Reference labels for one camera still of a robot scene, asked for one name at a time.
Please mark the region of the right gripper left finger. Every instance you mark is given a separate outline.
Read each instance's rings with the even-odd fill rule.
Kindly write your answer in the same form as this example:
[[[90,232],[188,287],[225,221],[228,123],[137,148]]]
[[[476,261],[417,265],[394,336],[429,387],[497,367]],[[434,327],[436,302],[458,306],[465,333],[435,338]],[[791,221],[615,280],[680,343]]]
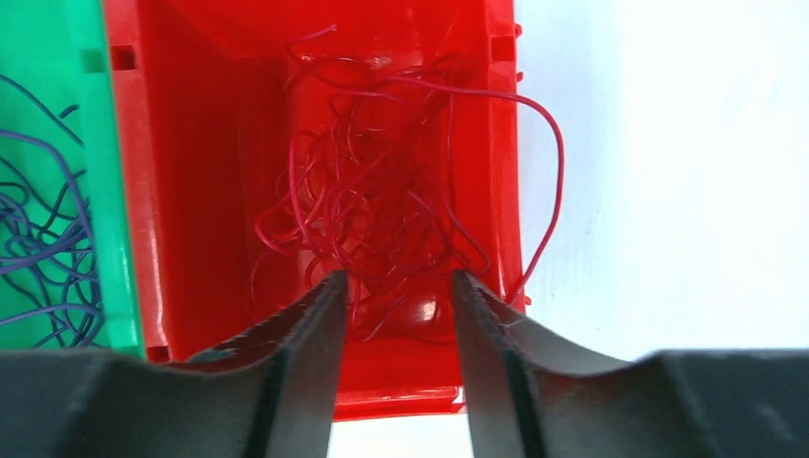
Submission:
[[[178,363],[110,350],[1,355],[5,457],[323,457],[348,278]]]

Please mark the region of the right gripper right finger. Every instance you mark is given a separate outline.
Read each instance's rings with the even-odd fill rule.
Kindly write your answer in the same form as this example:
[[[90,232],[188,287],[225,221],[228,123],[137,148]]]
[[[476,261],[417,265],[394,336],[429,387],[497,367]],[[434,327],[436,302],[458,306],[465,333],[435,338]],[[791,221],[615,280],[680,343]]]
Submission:
[[[625,362],[500,301],[465,271],[452,306],[478,457],[804,457],[804,349],[661,350]]]

